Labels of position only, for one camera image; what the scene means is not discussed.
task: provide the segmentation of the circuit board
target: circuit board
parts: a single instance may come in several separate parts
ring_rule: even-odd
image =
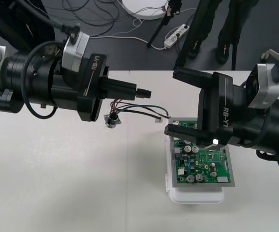
[[[197,128],[197,121],[176,121],[185,128]],[[196,143],[174,139],[177,183],[231,183],[225,147],[211,151]]]

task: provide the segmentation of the power strip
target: power strip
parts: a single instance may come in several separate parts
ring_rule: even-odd
[[[168,37],[164,41],[164,46],[169,49],[171,48],[177,41],[178,37],[176,36],[177,33],[180,34],[179,39],[189,30],[189,26],[186,26],[185,24],[182,24],[170,37]]]

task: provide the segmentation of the black tripod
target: black tripod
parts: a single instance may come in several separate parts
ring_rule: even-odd
[[[213,0],[200,0],[200,2],[198,3],[197,10],[196,10],[194,18],[192,20],[192,24],[190,26],[189,32],[186,36],[185,42],[182,46],[182,49],[179,53],[177,60],[176,60],[174,70],[178,66],[183,67],[185,65],[187,55],[188,55],[190,49],[195,44],[196,36],[197,36],[200,26],[202,25],[202,22],[206,16],[209,5],[212,1]],[[235,1],[234,27],[233,27],[233,36],[232,36],[232,38],[233,38],[232,39],[232,45],[233,45],[232,70],[236,69],[237,46],[238,46],[238,40],[239,40],[239,35],[240,35],[240,30],[241,30],[240,9],[241,9],[241,0],[236,0]]]
[[[168,25],[169,21],[175,15],[180,14],[180,9],[182,6],[181,1],[182,0],[169,0],[167,12],[166,12],[161,24],[158,26],[158,28],[154,32],[153,36],[151,37],[150,41],[148,42],[148,44],[147,44],[148,47],[151,47],[152,42],[154,41],[155,37],[157,37],[157,35],[159,34],[162,27]]]

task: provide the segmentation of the electrolytic capacitor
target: electrolytic capacitor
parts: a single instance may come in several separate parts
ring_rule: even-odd
[[[202,174],[197,174],[195,176],[196,181],[201,182],[203,180],[203,175]]]
[[[185,152],[189,153],[192,151],[192,148],[190,146],[185,146],[183,149]]]
[[[192,175],[188,175],[188,176],[187,176],[187,182],[188,182],[188,183],[193,183],[194,180],[195,180],[194,176],[192,176]]]
[[[211,176],[211,177],[216,177],[216,176],[217,176],[217,173],[216,173],[216,172],[211,172],[211,173],[210,173],[210,176]]]
[[[192,147],[192,153],[197,153],[199,151],[199,148],[197,146]]]

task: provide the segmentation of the black shoe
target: black shoe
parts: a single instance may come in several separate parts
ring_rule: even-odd
[[[230,44],[218,43],[216,59],[219,64],[225,64],[230,56]]]
[[[194,47],[189,51],[189,58],[195,59],[199,53],[202,41],[196,41]]]

